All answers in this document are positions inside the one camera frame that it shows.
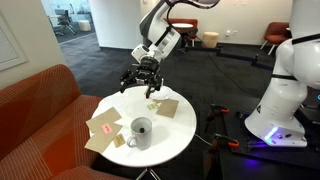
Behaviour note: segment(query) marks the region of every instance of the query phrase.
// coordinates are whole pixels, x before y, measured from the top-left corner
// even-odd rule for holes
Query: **gray carpet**
[[[223,45],[223,53],[255,57],[259,62],[273,66],[274,54],[259,46]],[[100,50],[96,34],[90,34],[60,45],[67,64],[83,94],[106,97],[119,91],[120,75],[135,62],[128,50]],[[271,72],[251,67],[250,63],[215,56],[215,53],[173,51],[161,64],[164,84],[183,95],[197,115],[196,133],[210,140],[213,129],[203,133],[204,121],[214,96],[240,95],[261,98],[270,82]],[[310,90],[307,102],[316,104],[318,91]],[[154,167],[162,179],[203,179],[202,153],[208,147],[194,138],[189,147],[175,159]],[[136,178],[143,169],[126,168],[99,157],[94,169]],[[143,179],[152,179],[150,175]]]

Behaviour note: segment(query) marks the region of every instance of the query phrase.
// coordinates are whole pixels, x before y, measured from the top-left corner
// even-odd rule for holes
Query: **white wall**
[[[0,1],[0,16],[28,60],[0,71],[0,89],[55,64],[66,64],[40,0]]]
[[[289,22],[291,6],[292,0],[221,0],[216,7],[209,10],[177,4],[171,10],[170,17],[198,19],[200,38],[203,32],[213,31],[219,33],[219,42],[261,44],[270,22]],[[227,30],[238,32],[236,36],[226,37]]]
[[[142,43],[140,0],[89,0],[100,47],[133,49]]]

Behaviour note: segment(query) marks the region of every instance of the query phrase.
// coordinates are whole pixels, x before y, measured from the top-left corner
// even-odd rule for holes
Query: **cable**
[[[209,143],[208,141],[205,141],[204,139],[202,139],[198,134],[194,134],[194,136],[198,137],[201,141],[203,141],[204,143],[206,143],[209,146],[211,146],[211,143]]]
[[[203,41],[202,41],[198,36],[197,36],[197,39],[199,39],[200,42],[201,42],[201,44],[206,48],[206,45],[203,43]],[[230,81],[232,81],[242,92],[247,93],[247,94],[253,94],[253,93],[248,93],[247,91],[243,90],[243,89],[238,85],[238,83],[236,83],[235,80],[233,80],[231,77],[229,77],[228,75],[226,75],[226,74],[219,68],[219,66],[213,61],[213,59],[212,59],[212,57],[210,56],[209,52],[207,52],[207,54],[208,54],[211,62],[214,64],[214,66],[218,69],[218,71],[219,71],[223,76],[225,76],[225,77],[228,78]]]

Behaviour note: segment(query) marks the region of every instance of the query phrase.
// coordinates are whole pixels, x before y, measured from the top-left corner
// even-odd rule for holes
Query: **black cable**
[[[198,40],[200,40],[200,42],[201,42],[201,44],[204,46],[204,48],[207,48],[206,45],[203,43],[203,41],[202,41],[198,36],[197,36],[196,38],[197,38]],[[249,92],[243,90],[243,89],[238,85],[238,83],[236,83],[235,80],[233,80],[231,77],[229,77],[228,75],[226,75],[226,74],[219,68],[219,66],[214,62],[214,60],[213,60],[213,58],[210,56],[209,52],[207,52],[207,55],[209,56],[209,58],[210,58],[211,62],[213,63],[213,65],[218,69],[218,71],[219,71],[223,76],[225,76],[225,77],[228,78],[230,81],[232,81],[242,92],[244,92],[244,93],[246,93],[246,94],[249,94],[249,95],[253,94],[253,93],[249,93]]]

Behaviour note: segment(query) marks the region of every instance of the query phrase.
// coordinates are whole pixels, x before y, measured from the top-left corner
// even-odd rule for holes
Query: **orange couch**
[[[192,28],[198,28],[198,20],[197,19],[186,19],[186,18],[169,18],[169,22],[171,24],[174,23],[187,23],[192,24]],[[197,34],[190,34],[189,39],[192,41],[192,47],[194,47],[194,40],[197,38]]]
[[[97,153],[84,148],[101,99],[65,65],[0,90],[0,179],[123,179],[91,169]]]

